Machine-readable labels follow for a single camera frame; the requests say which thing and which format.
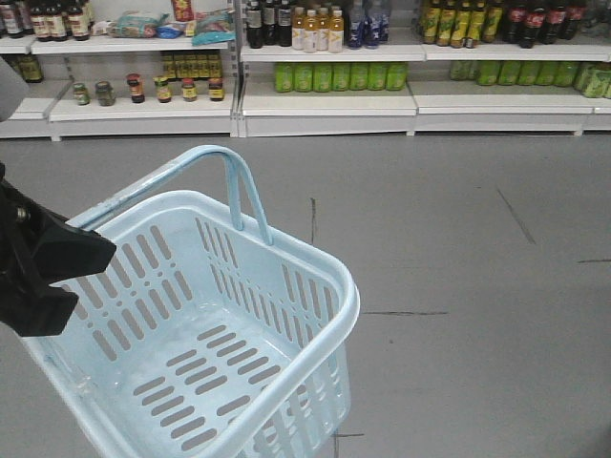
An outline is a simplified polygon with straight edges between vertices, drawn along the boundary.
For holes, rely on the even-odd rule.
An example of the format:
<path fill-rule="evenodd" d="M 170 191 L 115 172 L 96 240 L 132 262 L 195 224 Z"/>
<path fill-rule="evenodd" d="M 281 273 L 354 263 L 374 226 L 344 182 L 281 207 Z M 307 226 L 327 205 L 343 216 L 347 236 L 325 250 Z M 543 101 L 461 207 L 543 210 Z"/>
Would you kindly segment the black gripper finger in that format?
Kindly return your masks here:
<path fill-rule="evenodd" d="M 97 232 L 73 227 L 29 198 L 15 199 L 13 211 L 20 254 L 47 284 L 100 273 L 116 253 Z"/>

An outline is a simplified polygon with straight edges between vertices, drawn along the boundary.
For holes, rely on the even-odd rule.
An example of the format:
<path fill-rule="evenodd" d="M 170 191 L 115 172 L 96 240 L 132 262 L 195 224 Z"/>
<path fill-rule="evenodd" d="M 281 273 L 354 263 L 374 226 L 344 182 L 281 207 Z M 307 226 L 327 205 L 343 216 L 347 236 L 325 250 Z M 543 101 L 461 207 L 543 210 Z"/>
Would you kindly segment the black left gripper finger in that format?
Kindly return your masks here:
<path fill-rule="evenodd" d="M 21 337 L 63 332 L 78 296 L 53 285 L 35 259 L 48 216 L 7 181 L 1 182 L 1 322 Z"/>

